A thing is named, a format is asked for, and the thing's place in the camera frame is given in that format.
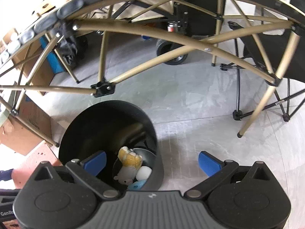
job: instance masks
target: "tile floor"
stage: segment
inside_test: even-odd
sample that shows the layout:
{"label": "tile floor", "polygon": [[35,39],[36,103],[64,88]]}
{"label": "tile floor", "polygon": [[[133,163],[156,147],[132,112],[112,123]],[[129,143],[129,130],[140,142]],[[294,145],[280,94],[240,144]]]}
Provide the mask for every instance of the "tile floor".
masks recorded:
{"label": "tile floor", "polygon": [[[86,58],[74,70],[83,81],[77,85],[67,73],[60,73],[52,81],[53,85],[89,87],[96,82],[101,39],[96,34],[88,38]],[[107,78],[155,57],[155,43],[155,40],[144,41],[138,36],[112,35],[107,54]],[[235,53],[232,40],[221,43],[220,47]],[[228,63],[218,58],[217,63],[221,62]],[[202,150],[222,160],[234,159],[242,165],[265,161],[292,203],[286,228],[304,228],[305,109],[289,123],[283,121],[277,107],[262,112],[239,139],[236,134],[246,119],[234,121],[231,115],[236,103],[236,71],[220,71],[219,66],[210,64],[211,55],[193,51],[184,64],[161,64],[151,68],[118,84],[110,96],[94,98],[47,93],[35,102],[52,117],[52,134],[57,141],[80,112],[100,101],[120,99],[142,108],[155,125],[161,147],[165,168],[161,189],[184,192],[204,180],[206,175],[197,163]],[[249,71],[241,70],[241,75],[241,110],[247,112],[259,102],[266,84]],[[304,84],[292,81],[292,92],[303,88]],[[280,96],[285,96],[285,81],[278,91]],[[301,99],[296,98],[291,104],[295,106]]]}

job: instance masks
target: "blue gripper pad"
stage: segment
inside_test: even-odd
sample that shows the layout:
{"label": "blue gripper pad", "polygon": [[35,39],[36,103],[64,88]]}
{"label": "blue gripper pad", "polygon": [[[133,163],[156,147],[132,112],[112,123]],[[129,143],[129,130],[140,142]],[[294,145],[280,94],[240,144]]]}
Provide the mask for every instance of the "blue gripper pad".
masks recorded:
{"label": "blue gripper pad", "polygon": [[224,162],[220,161],[213,155],[202,151],[198,156],[199,167],[210,177],[216,172],[220,171],[221,168],[225,165]]}
{"label": "blue gripper pad", "polygon": [[93,176],[97,176],[102,169],[105,168],[107,163],[107,156],[104,151],[97,151],[90,157],[80,162],[80,165],[85,171],[90,173]]}

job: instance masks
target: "white ball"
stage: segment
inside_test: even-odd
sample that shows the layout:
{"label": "white ball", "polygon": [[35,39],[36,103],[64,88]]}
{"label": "white ball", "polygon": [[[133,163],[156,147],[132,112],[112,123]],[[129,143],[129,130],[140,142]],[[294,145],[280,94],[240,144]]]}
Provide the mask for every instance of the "white ball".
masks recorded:
{"label": "white ball", "polygon": [[139,170],[135,178],[138,181],[146,180],[149,178],[150,174],[152,172],[152,169],[150,169],[148,166],[142,166]]}

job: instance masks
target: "pink foam block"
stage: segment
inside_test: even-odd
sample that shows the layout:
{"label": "pink foam block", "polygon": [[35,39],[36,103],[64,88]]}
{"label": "pink foam block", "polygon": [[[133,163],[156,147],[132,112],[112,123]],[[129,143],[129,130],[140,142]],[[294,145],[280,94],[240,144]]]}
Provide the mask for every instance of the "pink foam block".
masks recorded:
{"label": "pink foam block", "polygon": [[23,188],[30,175],[41,161],[49,161],[53,166],[62,165],[46,142],[42,141],[26,156],[24,162],[22,162],[18,168],[13,170],[12,179],[16,188]]}

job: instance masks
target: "black trash bin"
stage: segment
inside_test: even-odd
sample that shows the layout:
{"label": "black trash bin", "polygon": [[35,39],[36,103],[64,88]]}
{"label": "black trash bin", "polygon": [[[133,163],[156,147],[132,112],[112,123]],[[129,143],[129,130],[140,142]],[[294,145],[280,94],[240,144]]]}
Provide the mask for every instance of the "black trash bin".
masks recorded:
{"label": "black trash bin", "polygon": [[123,191],[127,186],[113,179],[113,165],[121,147],[142,148],[155,155],[152,172],[141,190],[158,190],[164,169],[156,132],[149,117],[137,106],[118,100],[97,103],[81,112],[67,128],[59,149],[59,160],[83,160],[98,150],[107,155],[106,167],[97,178]]}

